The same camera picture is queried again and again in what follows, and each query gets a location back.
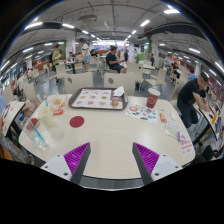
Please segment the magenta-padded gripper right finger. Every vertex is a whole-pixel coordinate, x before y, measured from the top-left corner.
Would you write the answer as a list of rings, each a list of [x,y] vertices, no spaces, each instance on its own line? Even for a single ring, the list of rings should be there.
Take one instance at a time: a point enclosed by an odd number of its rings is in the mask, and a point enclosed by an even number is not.
[[[156,152],[138,143],[133,144],[132,153],[144,185],[164,178],[182,169],[169,155]]]

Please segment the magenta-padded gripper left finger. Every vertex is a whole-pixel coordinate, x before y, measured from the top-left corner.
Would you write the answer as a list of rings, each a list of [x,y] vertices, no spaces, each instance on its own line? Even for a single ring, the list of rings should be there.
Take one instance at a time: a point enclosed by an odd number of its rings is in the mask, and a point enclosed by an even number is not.
[[[90,143],[87,142],[65,155],[56,154],[42,166],[42,169],[79,185],[90,152]]]

